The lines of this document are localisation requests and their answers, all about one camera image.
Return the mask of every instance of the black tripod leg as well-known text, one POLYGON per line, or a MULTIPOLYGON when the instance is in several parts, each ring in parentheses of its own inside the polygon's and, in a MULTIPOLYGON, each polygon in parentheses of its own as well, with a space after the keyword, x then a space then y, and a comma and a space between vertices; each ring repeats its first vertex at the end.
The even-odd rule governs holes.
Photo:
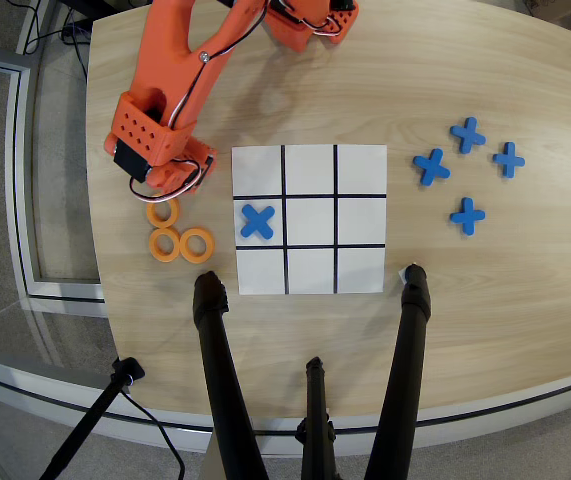
POLYGON ((81 448, 85 439, 92 433, 92 429, 120 393, 121 389, 125 385, 134 383, 134 380, 145 376, 145 372, 133 358, 126 358, 123 361, 117 360, 112 366, 115 370, 115 373, 112 374, 112 381, 54 454, 40 480, 54 480, 57 478, 69 465, 69 462, 74 458, 78 449, 81 448))
POLYGON ((404 480, 409 471, 431 301, 421 267, 410 265, 405 278, 394 361, 365 480, 404 480))
POLYGON ((227 343, 225 287, 214 272, 201 275, 194 291, 194 323, 203 355, 207 393, 227 480, 267 480, 227 343))
POLYGON ((325 371, 318 357, 312 358, 307 369, 307 417, 296 431, 303 444, 302 480, 336 480, 334 427, 325 404, 325 371))

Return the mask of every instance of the blue cross piece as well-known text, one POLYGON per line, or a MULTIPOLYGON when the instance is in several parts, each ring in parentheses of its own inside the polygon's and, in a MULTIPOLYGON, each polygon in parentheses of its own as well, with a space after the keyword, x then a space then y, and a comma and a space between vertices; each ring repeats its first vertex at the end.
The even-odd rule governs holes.
POLYGON ((485 220, 485 212, 474 210, 474 200, 469 197, 463 198, 461 204, 463 211, 452 213, 449 218, 452 223, 463 225, 465 235, 474 235, 474 222, 485 220))
POLYGON ((425 157, 414 157, 414 165, 423 169, 423 176, 421 177, 421 184, 429 187, 434 183, 436 177, 449 178, 451 172, 448 168, 441 165, 441 160, 443 160, 443 150, 440 148, 435 148, 432 150, 429 158, 425 157))
POLYGON ((450 128, 449 131, 451 134, 461 139, 461 144, 459 146, 459 151, 461 153, 470 153, 474 145, 485 145, 487 139, 480 133, 476 133, 477 126, 478 120, 474 117, 469 117, 465 120, 465 127, 454 125, 450 128))
POLYGON ((247 217, 247 224, 241 229, 243 238, 249 237, 252 233, 260 233, 265 240, 274 236, 274 230, 267 224, 267 221, 274 216, 274 207, 265 207, 258 213, 251 205, 243 207, 243 215, 247 217))
POLYGON ((524 167, 525 159, 516 156, 516 145, 513 142, 505 143, 504 153, 494 155, 494 162, 503 165, 503 176, 514 178, 516 167, 524 167))

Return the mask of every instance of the tripod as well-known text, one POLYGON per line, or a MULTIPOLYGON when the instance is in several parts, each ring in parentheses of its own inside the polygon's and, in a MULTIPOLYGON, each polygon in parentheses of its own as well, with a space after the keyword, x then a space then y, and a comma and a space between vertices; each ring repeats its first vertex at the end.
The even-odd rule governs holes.
MULTIPOLYGON (((421 267, 410 265, 405 279, 394 360, 365 480, 402 480, 409 470, 431 302, 421 267)), ((229 311, 227 294, 214 272, 196 280, 193 309, 225 476, 267 480, 223 325, 223 314, 229 311)), ((306 369, 307 417, 296 432, 303 444, 301 478, 340 480, 334 457, 336 434, 325 404, 323 363, 315 357, 306 369)))

